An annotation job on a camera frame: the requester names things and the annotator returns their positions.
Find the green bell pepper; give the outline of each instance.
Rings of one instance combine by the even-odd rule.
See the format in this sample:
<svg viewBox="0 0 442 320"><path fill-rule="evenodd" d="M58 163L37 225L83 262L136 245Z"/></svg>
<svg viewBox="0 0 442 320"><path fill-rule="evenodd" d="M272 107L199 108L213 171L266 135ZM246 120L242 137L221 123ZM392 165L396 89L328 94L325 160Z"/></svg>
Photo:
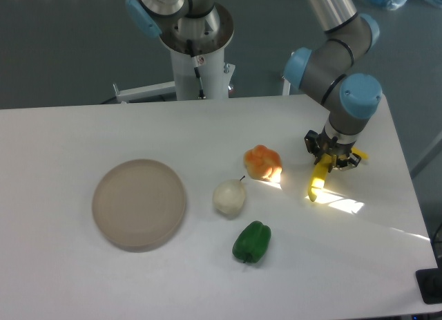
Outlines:
<svg viewBox="0 0 442 320"><path fill-rule="evenodd" d="M257 263L267 251L271 230L260 221L253 221L233 244L233 255L244 263Z"/></svg>

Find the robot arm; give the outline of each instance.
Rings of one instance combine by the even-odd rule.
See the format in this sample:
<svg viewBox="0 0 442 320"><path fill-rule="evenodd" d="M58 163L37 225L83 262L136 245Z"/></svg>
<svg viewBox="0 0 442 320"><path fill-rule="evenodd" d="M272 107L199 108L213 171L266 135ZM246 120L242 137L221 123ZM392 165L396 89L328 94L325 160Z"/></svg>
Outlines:
<svg viewBox="0 0 442 320"><path fill-rule="evenodd" d="M331 157L332 168L355 167L361 160L352 153L359 133L376 111L382 97L381 85L369 75L347 76L345 72L378 38L377 23L359 15L352 0L309 0L327 35L317 50L297 50L288 61L284 76L330 111L321 134L310 131L305 142L316 157Z"/></svg>
<svg viewBox="0 0 442 320"><path fill-rule="evenodd" d="M225 8L214 0L126 0L126 9L145 35L170 50L178 100L228 96L231 73L223 60L233 22Z"/></svg>

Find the blue joint cap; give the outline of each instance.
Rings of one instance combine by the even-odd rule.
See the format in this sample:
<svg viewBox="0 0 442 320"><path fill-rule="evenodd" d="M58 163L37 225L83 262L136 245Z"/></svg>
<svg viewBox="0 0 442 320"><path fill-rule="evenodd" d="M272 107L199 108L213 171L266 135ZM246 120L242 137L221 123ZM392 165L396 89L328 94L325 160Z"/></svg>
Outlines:
<svg viewBox="0 0 442 320"><path fill-rule="evenodd" d="M160 27L137 0L126 0L126 10L137 27L149 38L156 38L162 34Z"/></svg>
<svg viewBox="0 0 442 320"><path fill-rule="evenodd" d="M378 22L375 21L374 18L371 17L370 15L361 14L361 18L364 19L368 23L370 29L372 30L372 44L370 45L370 48L371 48L378 41L379 34L381 33L381 31L379 30Z"/></svg>
<svg viewBox="0 0 442 320"><path fill-rule="evenodd" d="M310 49L299 48L293 53L285 65L284 78L287 79L293 87L296 87L297 90L300 88L310 55Z"/></svg>
<svg viewBox="0 0 442 320"><path fill-rule="evenodd" d="M340 103L353 117L367 120L373 116L382 98L382 88L376 78L356 73L340 86Z"/></svg>

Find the round plate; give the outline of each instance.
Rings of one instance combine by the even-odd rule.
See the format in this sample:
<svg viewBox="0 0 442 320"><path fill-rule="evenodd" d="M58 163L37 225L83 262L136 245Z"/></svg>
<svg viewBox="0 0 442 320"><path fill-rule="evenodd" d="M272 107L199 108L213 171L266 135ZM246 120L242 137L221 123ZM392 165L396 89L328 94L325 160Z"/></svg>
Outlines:
<svg viewBox="0 0 442 320"><path fill-rule="evenodd" d="M142 249L163 242L178 227L186 194L177 174L154 160L125 162L98 184L92 211L114 244Z"/></svg>

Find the white table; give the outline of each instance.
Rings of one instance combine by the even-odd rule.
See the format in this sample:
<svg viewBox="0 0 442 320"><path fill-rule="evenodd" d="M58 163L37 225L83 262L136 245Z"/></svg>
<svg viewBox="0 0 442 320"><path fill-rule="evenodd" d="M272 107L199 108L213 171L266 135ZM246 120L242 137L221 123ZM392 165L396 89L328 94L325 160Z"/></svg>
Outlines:
<svg viewBox="0 0 442 320"><path fill-rule="evenodd" d="M441 310L422 302L414 276L436 262L385 99L357 143L369 162L327 180L339 201L305 198L314 158L303 137L327 116L303 95L0 111L0 319ZM281 155L281 188L247 178L243 212L227 220L212 192L245 173L242 155L257 144ZM91 213L103 175L137 158L170 166L188 196L176 234L145 253L111 245ZM231 248L253 220L273 235L263 260L244 265Z"/></svg>

